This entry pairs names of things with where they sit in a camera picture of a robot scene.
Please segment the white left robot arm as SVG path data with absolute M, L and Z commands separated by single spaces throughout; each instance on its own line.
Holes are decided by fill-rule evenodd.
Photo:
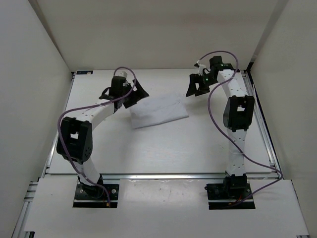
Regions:
M 91 159 L 93 130 L 122 106 L 127 109 L 148 96 L 137 79 L 130 84 L 126 77 L 114 76 L 111 86 L 102 92 L 95 104 L 80 108 L 82 113 L 79 116 L 64 117 L 59 123 L 56 151 L 71 163 L 80 183 L 87 185 L 86 191 L 92 198 L 99 198 L 104 192 L 101 175 Z

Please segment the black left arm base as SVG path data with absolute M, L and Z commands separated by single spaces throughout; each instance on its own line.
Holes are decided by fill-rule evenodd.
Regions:
M 73 207 L 74 208 L 117 208 L 119 197 L 119 184 L 104 183 L 104 188 L 108 191 L 110 202 L 105 191 L 98 186 L 88 186 L 77 182 Z

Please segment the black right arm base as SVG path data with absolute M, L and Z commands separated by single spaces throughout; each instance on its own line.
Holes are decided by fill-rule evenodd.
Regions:
M 208 183 L 205 186 L 210 210 L 255 209 L 247 175 L 226 175 L 222 183 Z

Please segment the white skirt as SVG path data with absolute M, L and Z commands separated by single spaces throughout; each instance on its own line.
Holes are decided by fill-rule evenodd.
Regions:
M 176 93 L 142 99 L 130 108 L 130 113 L 133 129 L 155 126 L 189 116 L 182 95 Z

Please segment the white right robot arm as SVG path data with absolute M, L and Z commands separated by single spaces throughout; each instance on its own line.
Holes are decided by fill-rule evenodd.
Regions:
M 241 177 L 246 173 L 244 166 L 245 137 L 252 123 L 255 99 L 249 96 L 239 83 L 231 64 L 218 63 L 210 69 L 197 63 L 198 73 L 189 76 L 189 87 L 186 96 L 200 96 L 210 92 L 210 86 L 220 83 L 227 97 L 223 113 L 223 124 L 227 128 L 227 135 L 232 140 L 229 142 L 229 159 L 226 173 L 228 176 Z

